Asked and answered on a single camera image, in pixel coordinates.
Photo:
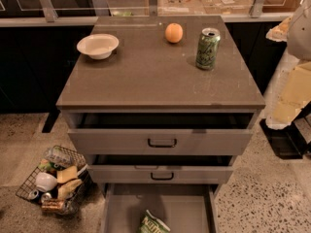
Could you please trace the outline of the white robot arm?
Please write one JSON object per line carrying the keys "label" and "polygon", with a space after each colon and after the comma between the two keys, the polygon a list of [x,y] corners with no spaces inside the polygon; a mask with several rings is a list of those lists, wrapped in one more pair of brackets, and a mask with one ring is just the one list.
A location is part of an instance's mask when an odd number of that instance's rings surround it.
{"label": "white robot arm", "polygon": [[270,129],[281,130],[311,102],[311,0],[267,33],[268,39],[276,36],[287,47],[264,93],[264,115]]}

